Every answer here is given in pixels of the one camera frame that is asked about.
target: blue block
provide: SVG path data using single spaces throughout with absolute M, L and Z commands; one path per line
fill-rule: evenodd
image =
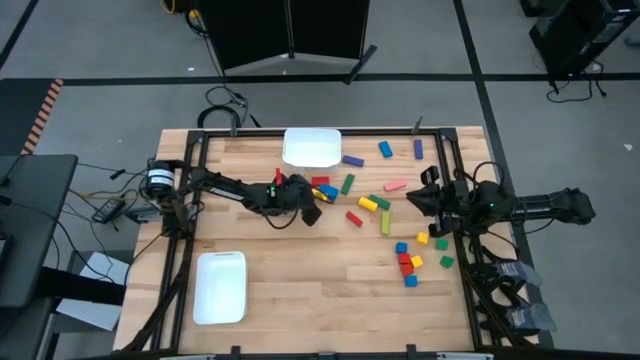
M 422 159 L 422 140 L 413 140 L 413 152 L 416 154 L 416 159 Z
M 406 253 L 409 250 L 407 243 L 399 242 L 396 244 L 396 254 Z
M 364 160 L 358 159 L 358 158 L 355 158 L 355 157 L 349 156 L 349 155 L 343 156 L 342 157 L 342 162 L 345 163 L 345 164 L 359 166 L 359 167 L 363 167 L 364 166 Z
M 404 278 L 404 286 L 406 287 L 418 287 L 418 277 L 415 275 L 409 275 Z
M 325 195 L 327 195 L 327 197 L 329 197 L 329 200 L 336 201 L 336 198 L 338 197 L 338 189 L 334 188 L 331 185 L 326 185 L 326 184 L 322 184 L 322 185 L 318 185 L 318 190 L 322 191 Z
M 383 141 L 378 144 L 378 146 L 380 147 L 380 151 L 382 151 L 382 156 L 384 156 L 385 158 L 393 156 L 393 153 L 391 152 L 391 146 L 389 146 L 388 142 Z

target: red block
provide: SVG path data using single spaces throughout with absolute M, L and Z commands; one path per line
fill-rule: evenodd
M 402 276 L 412 275 L 413 274 L 413 266 L 411 266 L 411 264 L 400 265 L 400 272 L 402 272 Z
M 347 211 L 347 219 L 351 220 L 357 227 L 362 227 L 362 220 L 351 211 Z
M 410 264 L 411 256 L 409 254 L 398 254 L 398 264 Z
M 314 176 L 311 178 L 311 186 L 329 185 L 328 176 Z

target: green block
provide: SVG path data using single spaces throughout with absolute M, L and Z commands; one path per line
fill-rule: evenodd
M 340 192 L 344 195 L 347 195 L 349 193 L 349 190 L 351 189 L 351 184 L 353 184 L 353 179 L 355 178 L 356 177 L 351 174 L 347 175 L 347 178 L 344 179 L 344 184 L 342 184 L 342 189 L 340 189 Z
M 380 206 L 381 208 L 385 209 L 385 210 L 389 210 L 389 208 L 391 207 L 391 203 L 388 202 L 387 200 L 383 199 L 383 198 L 379 198 L 373 194 L 369 195 L 369 200 L 373 201 L 374 203 L 378 204 L 378 206 Z
M 380 228 L 380 232 L 382 232 L 382 235 L 389 235 L 389 230 L 391 227 L 391 218 L 390 218 L 390 214 L 388 211 L 383 211 L 382 212 L 382 222 L 381 222 L 381 228 Z
M 453 261 L 454 261 L 453 258 L 450 258 L 448 256 L 443 256 L 442 259 L 440 259 L 440 265 L 448 269 L 451 267 L 451 265 L 453 265 Z
M 436 240 L 436 249 L 447 250 L 449 248 L 449 240 L 438 239 Z

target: pink block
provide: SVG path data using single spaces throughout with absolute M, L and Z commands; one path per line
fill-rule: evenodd
M 395 189 L 401 189 L 403 187 L 407 186 L 407 180 L 398 180 L 398 181 L 393 181 L 390 182 L 388 184 L 384 184 L 384 191 L 392 191 Z

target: white tray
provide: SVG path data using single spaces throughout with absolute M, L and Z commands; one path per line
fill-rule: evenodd
M 239 251 L 198 258 L 193 321 L 198 325 L 236 323 L 247 308 L 247 260 Z

